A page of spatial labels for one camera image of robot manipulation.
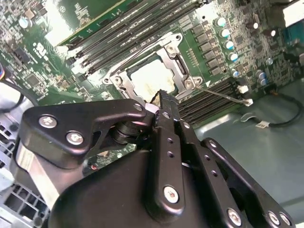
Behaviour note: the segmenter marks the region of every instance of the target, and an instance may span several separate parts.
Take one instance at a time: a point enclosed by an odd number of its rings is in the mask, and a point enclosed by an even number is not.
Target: silver screw
[[[215,144],[215,142],[213,142],[212,140],[210,140],[209,143],[210,143],[210,145],[211,145],[212,147],[214,147],[214,148],[217,147],[217,145]]]
[[[289,226],[291,226],[291,222],[289,221],[289,219],[287,218],[287,216],[285,214],[283,214],[282,212],[280,212],[280,216],[282,218],[282,220]]]
[[[166,117],[167,119],[170,119],[170,115],[169,115],[167,112],[163,112],[162,115],[163,115],[164,117]]]
[[[140,104],[135,104],[134,108],[137,109],[138,111],[142,111],[143,110],[143,108],[141,107]]]
[[[184,122],[184,126],[185,126],[185,128],[190,129],[190,125],[187,124],[186,122]]]
[[[271,211],[268,212],[268,215],[269,215],[269,217],[270,217],[270,219],[273,223],[275,223],[276,225],[280,225],[279,219],[277,218],[277,216],[273,212],[271,212]]]
[[[80,145],[84,141],[82,135],[78,132],[70,132],[66,136],[66,140],[73,145]]]
[[[274,60],[273,60],[272,58],[268,58],[268,59],[266,60],[266,64],[267,64],[268,66],[272,65],[273,63],[274,63]]]
[[[179,195],[177,191],[170,186],[166,186],[163,189],[163,194],[165,195],[167,201],[170,203],[177,203],[177,201],[179,201]]]
[[[51,116],[43,116],[39,119],[39,124],[45,128],[54,128],[57,126],[57,120]]]
[[[227,210],[227,214],[230,218],[230,220],[238,227],[240,227],[242,225],[242,220],[241,217],[237,214],[237,212],[235,210],[233,210],[232,208],[229,208]]]

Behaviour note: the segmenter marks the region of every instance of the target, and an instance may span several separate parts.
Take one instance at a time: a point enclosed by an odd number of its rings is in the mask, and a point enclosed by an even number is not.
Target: hole
[[[163,112],[162,115],[163,115],[164,117],[166,117],[167,119],[170,119],[170,115],[169,115],[167,112]]]
[[[137,109],[138,111],[143,110],[143,108],[139,104],[134,104],[134,108]]]
[[[174,158],[174,154],[171,151],[168,151],[167,155],[168,155],[169,158]]]
[[[211,173],[212,173],[212,175],[215,176],[215,177],[218,176],[217,172],[215,172],[214,170],[212,170]]]

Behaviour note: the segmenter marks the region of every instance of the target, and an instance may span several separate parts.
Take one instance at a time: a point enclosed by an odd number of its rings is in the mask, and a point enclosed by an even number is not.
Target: black cable
[[[288,127],[288,126],[294,124],[296,121],[298,121],[302,117],[303,112],[304,112],[304,106],[301,102],[299,102],[295,98],[293,98],[291,96],[288,96],[288,95],[285,95],[285,94],[279,94],[279,93],[276,93],[276,92],[271,92],[271,94],[276,96],[276,97],[282,98],[283,100],[286,100],[288,102],[291,102],[291,103],[295,104],[298,107],[298,112],[291,120],[286,121],[286,122],[282,122],[282,123],[277,123],[277,124],[276,123],[270,123],[268,125],[268,127],[271,127],[271,128]],[[251,120],[253,120],[254,122],[256,122],[258,124],[262,122],[262,120],[260,120],[257,117],[253,117],[253,118],[251,118]]]
[[[5,85],[15,89],[20,93],[20,97],[19,97],[19,100],[17,101],[17,103],[10,108],[0,109],[0,114],[9,113],[10,111],[17,108],[19,105],[22,104],[24,97],[26,97],[34,106],[38,106],[38,102],[28,92],[24,91],[19,86],[15,85],[9,81],[6,81],[6,80],[0,80],[0,83],[3,83]]]

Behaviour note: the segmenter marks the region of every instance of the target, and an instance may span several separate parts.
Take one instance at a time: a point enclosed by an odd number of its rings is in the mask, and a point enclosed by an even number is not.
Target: electrolytic capacitor
[[[223,46],[228,50],[232,50],[234,47],[234,43],[231,40],[227,40],[224,42]]]
[[[19,19],[18,23],[19,23],[20,27],[23,29],[30,28],[33,25],[33,22],[30,19],[25,18],[25,17],[21,17]]]
[[[226,19],[225,18],[217,18],[217,19],[215,19],[214,24],[216,26],[224,27],[226,25]]]
[[[247,29],[258,29],[258,23],[250,22],[250,23],[246,24],[246,28]]]
[[[266,29],[263,31],[263,34],[268,37],[274,37],[276,35],[276,31],[273,29]]]
[[[230,53],[230,54],[228,55],[228,59],[229,59],[230,61],[232,61],[232,62],[236,61],[236,60],[238,59],[237,53]]]
[[[224,38],[227,38],[229,35],[230,35],[230,31],[229,29],[222,29],[220,32],[219,32],[219,35],[221,37],[224,37]]]
[[[239,76],[239,72],[236,69],[231,70],[232,76],[237,78]]]
[[[256,77],[259,79],[259,80],[263,80],[266,78],[266,73],[261,71],[261,70],[257,70],[256,72]]]

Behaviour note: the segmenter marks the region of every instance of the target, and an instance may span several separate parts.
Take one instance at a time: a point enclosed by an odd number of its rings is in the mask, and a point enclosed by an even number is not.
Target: black mounting arm
[[[155,100],[152,112],[125,99],[24,113],[14,157],[52,209],[49,228],[295,227],[220,144],[197,139],[175,98]],[[82,175],[85,158],[127,143],[137,150]]]

